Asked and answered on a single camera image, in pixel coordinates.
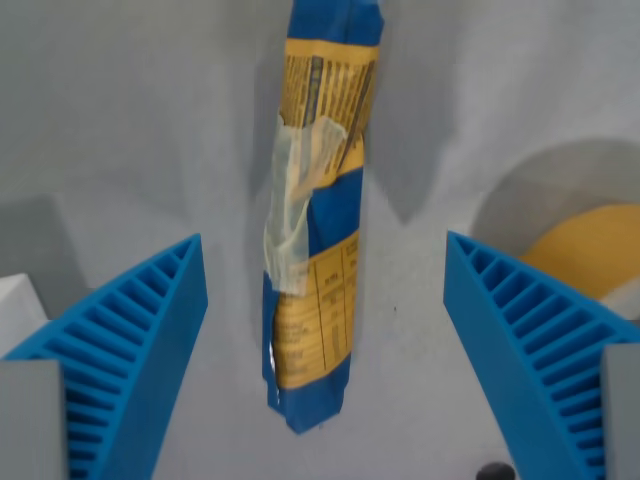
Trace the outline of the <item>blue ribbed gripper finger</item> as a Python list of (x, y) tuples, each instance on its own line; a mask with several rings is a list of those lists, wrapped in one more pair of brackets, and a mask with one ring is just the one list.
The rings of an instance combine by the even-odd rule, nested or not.
[(195, 234), (95, 290), (6, 354), (61, 366), (71, 478), (152, 477), (207, 307)]
[(519, 476), (605, 478), (601, 357), (638, 342), (638, 327), (454, 231), (443, 302)]

